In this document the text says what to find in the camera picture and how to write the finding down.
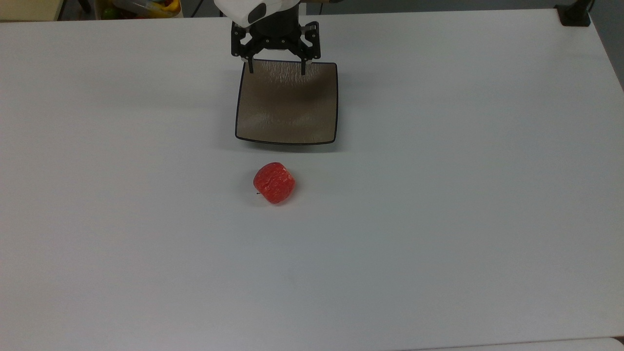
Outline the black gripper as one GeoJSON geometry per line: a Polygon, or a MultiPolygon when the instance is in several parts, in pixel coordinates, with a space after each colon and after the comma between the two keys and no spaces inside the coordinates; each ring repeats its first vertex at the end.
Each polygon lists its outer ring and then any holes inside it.
{"type": "Polygon", "coordinates": [[[245,28],[232,22],[231,54],[241,58],[250,74],[254,73],[254,56],[262,50],[288,50],[300,53],[301,75],[312,60],[321,58],[319,22],[299,25],[298,11],[279,11],[245,28]],[[250,40],[243,40],[250,34],[250,40]]]}

